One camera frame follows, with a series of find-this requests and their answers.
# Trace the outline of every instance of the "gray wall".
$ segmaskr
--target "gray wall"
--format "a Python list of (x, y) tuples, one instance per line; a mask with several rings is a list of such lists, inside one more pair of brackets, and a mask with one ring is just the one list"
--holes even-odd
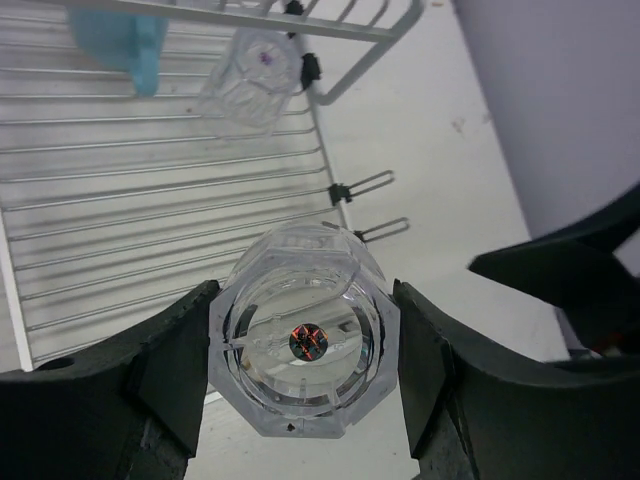
[(456, 5), (533, 236), (640, 180), (640, 0)]

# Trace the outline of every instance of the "transparent cup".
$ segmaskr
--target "transparent cup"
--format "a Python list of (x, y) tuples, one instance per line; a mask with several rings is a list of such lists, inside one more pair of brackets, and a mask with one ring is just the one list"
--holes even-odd
[(211, 304), (210, 382), (264, 436), (341, 437), (396, 384), (400, 313), (386, 290), (342, 228), (268, 232)]
[[(198, 97), (197, 113), (269, 135), (300, 83), (302, 59), (283, 33), (239, 28)], [(229, 136), (233, 129), (220, 132)]]

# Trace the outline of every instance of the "blue cup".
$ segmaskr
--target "blue cup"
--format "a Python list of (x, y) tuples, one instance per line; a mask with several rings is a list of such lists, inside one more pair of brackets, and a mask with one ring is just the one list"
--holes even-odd
[(78, 47), (107, 67), (129, 72), (138, 95), (155, 95), (168, 19), (85, 8), (69, 8), (68, 14)]

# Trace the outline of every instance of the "mug handle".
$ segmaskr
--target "mug handle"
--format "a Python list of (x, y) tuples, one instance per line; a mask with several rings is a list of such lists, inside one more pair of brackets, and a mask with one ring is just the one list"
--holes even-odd
[(135, 18), (135, 39), (138, 58), (131, 71), (138, 95), (152, 97), (158, 90), (157, 27), (154, 17)]

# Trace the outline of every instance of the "dish rack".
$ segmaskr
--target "dish rack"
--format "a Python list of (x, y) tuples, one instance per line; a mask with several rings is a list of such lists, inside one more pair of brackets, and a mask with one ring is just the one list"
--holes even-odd
[[(346, 197), (391, 183), (393, 172), (342, 185), (318, 105), (339, 97), (422, 13), (422, 2), (410, 2), (383, 29), (387, 0), (366, 25), (346, 22), (355, 0), (335, 20), (312, 16), (318, 0), (300, 16), (273, 1), (222, 0), (206, 11), (92, 3), (172, 18), (158, 94), (139, 98), (124, 73), (73, 44), (61, 5), (83, 3), (3, 1), (0, 12), (0, 265), (11, 318), (0, 338), (15, 336), (27, 371), (148, 318), (205, 278), (223, 282), (279, 223), (323, 219), (354, 230)], [(300, 90), (269, 139), (240, 128), (221, 139), (193, 108), (237, 26), (374, 46), (327, 93), (317, 82)], [(295, 38), (306, 50), (304, 35)], [(359, 233), (372, 240), (408, 228), (399, 218)]]

